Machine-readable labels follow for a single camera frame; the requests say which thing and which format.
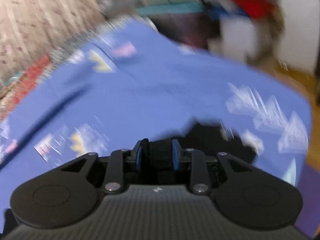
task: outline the white pattern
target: white pattern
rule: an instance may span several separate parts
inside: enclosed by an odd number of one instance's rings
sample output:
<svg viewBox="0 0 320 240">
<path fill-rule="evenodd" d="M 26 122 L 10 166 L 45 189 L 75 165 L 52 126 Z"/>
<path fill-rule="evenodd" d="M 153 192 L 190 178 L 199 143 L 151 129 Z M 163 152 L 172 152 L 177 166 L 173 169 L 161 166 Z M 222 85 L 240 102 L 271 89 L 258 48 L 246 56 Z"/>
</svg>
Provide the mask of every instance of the white pattern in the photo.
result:
<svg viewBox="0 0 320 240">
<path fill-rule="evenodd" d="M 4 144 L 0 145 L 0 164 L 4 161 L 4 158 L 7 156 L 7 154 L 4 151 Z"/>
<path fill-rule="evenodd" d="M 52 134 L 48 134 L 46 137 L 44 137 L 41 141 L 39 141 L 35 146 L 34 149 L 41 155 L 41 157 L 48 162 L 50 156 L 50 143 L 52 141 Z"/>
<path fill-rule="evenodd" d="M 53 134 L 53 137 L 49 146 L 58 154 L 62 155 L 61 151 L 65 146 L 67 136 L 68 136 L 68 127 L 64 125 Z"/>
<path fill-rule="evenodd" d="M 88 152 L 96 152 L 99 156 L 107 151 L 107 138 L 104 134 L 98 133 L 90 125 L 85 123 L 71 136 L 73 141 L 72 149 L 79 155 Z"/>
<path fill-rule="evenodd" d="M 8 118 L 4 119 L 0 125 L 0 130 L 2 130 L 0 132 L 0 136 L 6 138 L 7 140 L 9 139 L 9 120 Z"/>
<path fill-rule="evenodd" d="M 68 59 L 67 61 L 72 64 L 79 64 L 85 60 L 85 56 L 82 50 L 77 49 Z"/>
<path fill-rule="evenodd" d="M 163 190 L 163 189 L 160 188 L 160 187 L 156 187 L 156 188 L 153 189 L 153 191 L 156 192 L 156 193 L 159 193 L 159 192 L 161 192 L 162 190 Z"/>
<path fill-rule="evenodd" d="M 259 114 L 253 119 L 254 127 L 258 131 L 281 134 L 288 126 L 288 120 L 281 111 L 276 97 L 271 96 L 266 105 L 260 100 L 260 96 L 259 101 L 262 107 Z"/>
<path fill-rule="evenodd" d="M 62 165 L 62 161 L 60 159 L 55 160 L 54 168 L 57 168 Z"/>
<path fill-rule="evenodd" d="M 237 88 L 229 83 L 234 95 L 226 101 L 226 107 L 231 114 L 255 116 L 259 112 L 258 102 L 248 86 Z"/>
<path fill-rule="evenodd" d="M 188 46 L 186 44 L 181 44 L 179 46 L 179 50 L 180 50 L 181 54 L 183 54 L 183 55 L 190 55 L 190 54 L 192 55 L 192 54 L 196 53 L 195 50 L 191 46 Z"/>
<path fill-rule="evenodd" d="M 111 49 L 115 46 L 115 39 L 111 36 L 104 36 L 102 37 L 100 35 L 100 39 L 102 39 L 104 41 L 105 44 L 108 45 L 108 47 L 110 47 Z"/>
<path fill-rule="evenodd" d="M 244 145 L 251 146 L 255 149 L 257 155 L 261 155 L 264 151 L 263 140 L 254 135 L 249 130 L 241 135 L 241 140 Z"/>
<path fill-rule="evenodd" d="M 296 177 L 297 177 L 297 165 L 296 165 L 296 159 L 293 157 L 293 160 L 291 161 L 289 168 L 283 175 L 282 180 L 290 183 L 292 186 L 295 186 Z"/>
<path fill-rule="evenodd" d="M 293 112 L 288 126 L 278 141 L 278 152 L 295 151 L 304 154 L 306 150 L 308 150 L 307 129 L 297 113 Z"/>
</svg>

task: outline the ribbed gray surface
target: ribbed gray surface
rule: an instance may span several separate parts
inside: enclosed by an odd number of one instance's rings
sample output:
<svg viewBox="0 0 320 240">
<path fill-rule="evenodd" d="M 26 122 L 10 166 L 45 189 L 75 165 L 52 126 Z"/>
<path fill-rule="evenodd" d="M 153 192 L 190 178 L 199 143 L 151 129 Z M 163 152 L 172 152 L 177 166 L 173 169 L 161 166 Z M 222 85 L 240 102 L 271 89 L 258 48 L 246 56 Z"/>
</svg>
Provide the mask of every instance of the ribbed gray surface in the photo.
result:
<svg viewBox="0 0 320 240">
<path fill-rule="evenodd" d="M 209 198 L 184 186 L 132 185 L 107 196 L 85 220 L 60 229 L 20 226 L 6 240 L 304 240 L 293 227 L 258 232 L 225 219 Z"/>
</svg>

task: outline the pink pattern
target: pink pattern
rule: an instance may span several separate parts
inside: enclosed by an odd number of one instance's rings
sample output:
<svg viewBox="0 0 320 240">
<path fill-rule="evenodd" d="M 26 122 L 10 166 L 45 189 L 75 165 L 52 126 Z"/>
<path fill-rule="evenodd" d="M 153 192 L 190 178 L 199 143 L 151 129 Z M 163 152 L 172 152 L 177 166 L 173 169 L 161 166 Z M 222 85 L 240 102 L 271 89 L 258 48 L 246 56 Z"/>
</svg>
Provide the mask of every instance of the pink pattern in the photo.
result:
<svg viewBox="0 0 320 240">
<path fill-rule="evenodd" d="M 116 57 L 131 57 L 132 55 L 137 53 L 137 50 L 133 46 L 133 44 L 129 41 L 125 43 L 123 46 L 121 46 L 119 49 L 114 49 L 112 53 Z"/>
<path fill-rule="evenodd" d="M 12 153 L 18 147 L 18 141 L 16 139 L 12 140 L 12 143 L 6 147 L 4 152 L 6 154 Z"/>
</svg>

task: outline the white object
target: white object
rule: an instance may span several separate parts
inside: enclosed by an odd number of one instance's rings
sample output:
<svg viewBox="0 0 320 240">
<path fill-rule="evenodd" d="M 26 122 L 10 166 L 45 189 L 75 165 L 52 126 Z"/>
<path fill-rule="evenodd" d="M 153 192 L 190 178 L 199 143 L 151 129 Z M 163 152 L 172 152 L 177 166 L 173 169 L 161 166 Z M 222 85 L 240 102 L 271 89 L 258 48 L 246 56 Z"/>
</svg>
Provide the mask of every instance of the white object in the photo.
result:
<svg viewBox="0 0 320 240">
<path fill-rule="evenodd" d="M 257 155 L 261 155 L 264 151 L 264 145 L 262 139 L 260 139 L 258 136 L 254 135 L 249 130 L 245 131 L 241 135 L 241 140 L 244 145 L 251 146 L 255 149 Z"/>
<path fill-rule="evenodd" d="M 276 49 L 280 61 L 314 72 L 318 59 L 320 0 L 280 0 L 285 30 Z"/>
<path fill-rule="evenodd" d="M 85 55 L 82 50 L 77 49 L 68 59 L 67 61 L 72 64 L 79 64 L 84 62 Z"/>
<path fill-rule="evenodd" d="M 248 58 L 257 58 L 272 44 L 267 24 L 247 17 L 222 17 L 220 32 L 222 54 L 244 63 Z"/>
<path fill-rule="evenodd" d="M 282 177 L 282 180 L 290 183 L 292 186 L 296 185 L 296 177 L 297 177 L 297 166 L 296 166 L 296 158 L 293 157 L 289 168 L 286 173 Z"/>
</svg>

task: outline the metal screw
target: metal screw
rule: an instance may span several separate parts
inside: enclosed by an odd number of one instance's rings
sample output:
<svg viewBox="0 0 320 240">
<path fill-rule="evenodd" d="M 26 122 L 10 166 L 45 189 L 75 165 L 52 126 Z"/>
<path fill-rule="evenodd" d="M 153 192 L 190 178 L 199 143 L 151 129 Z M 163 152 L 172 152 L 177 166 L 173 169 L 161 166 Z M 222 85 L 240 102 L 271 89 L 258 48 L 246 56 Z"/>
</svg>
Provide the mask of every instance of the metal screw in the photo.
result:
<svg viewBox="0 0 320 240">
<path fill-rule="evenodd" d="M 209 189 L 206 184 L 196 184 L 193 186 L 193 190 L 198 193 L 204 193 Z"/>
<path fill-rule="evenodd" d="M 116 190 L 119 190 L 121 188 L 121 185 L 117 182 L 109 182 L 107 183 L 104 188 L 107 190 L 107 191 L 116 191 Z"/>
</svg>

